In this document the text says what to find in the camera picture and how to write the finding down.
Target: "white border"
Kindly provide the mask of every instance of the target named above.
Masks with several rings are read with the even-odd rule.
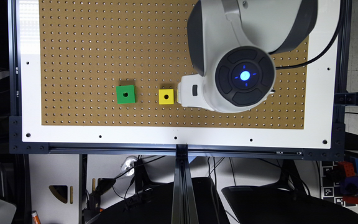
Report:
[[[337,24],[339,5],[340,0],[319,1],[317,23],[309,37],[308,58],[327,46]],[[19,0],[18,15],[23,141],[330,148],[337,43],[308,66],[303,130],[42,126],[38,0]],[[31,137],[27,138],[26,133],[31,133]]]

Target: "blue light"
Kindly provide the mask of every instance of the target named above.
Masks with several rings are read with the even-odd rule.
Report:
[[[243,71],[240,74],[240,78],[242,81],[247,81],[251,77],[251,74],[248,71]]]

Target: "brown pegboard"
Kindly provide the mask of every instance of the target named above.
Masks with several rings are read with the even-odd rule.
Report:
[[[195,2],[41,0],[42,124],[303,129],[306,68],[277,71],[276,93],[251,111],[159,105],[158,89],[195,72],[186,34]],[[272,57],[297,64],[307,50],[306,39]],[[137,103],[117,104],[118,85],[135,85]]]

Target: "orange object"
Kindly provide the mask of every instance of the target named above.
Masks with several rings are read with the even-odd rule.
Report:
[[[352,204],[358,205],[358,197],[356,197],[356,196],[343,195],[342,199],[343,199],[343,201],[345,201],[347,203],[352,203]]]
[[[34,220],[34,224],[41,224],[40,218],[38,217],[38,214],[36,211],[33,211],[31,213],[32,219]]]
[[[346,177],[352,177],[355,175],[353,163],[351,162],[338,162],[338,168],[340,168],[345,173]]]

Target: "green cube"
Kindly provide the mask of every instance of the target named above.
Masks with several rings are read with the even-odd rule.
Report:
[[[117,103],[136,103],[136,87],[134,85],[117,86]]]

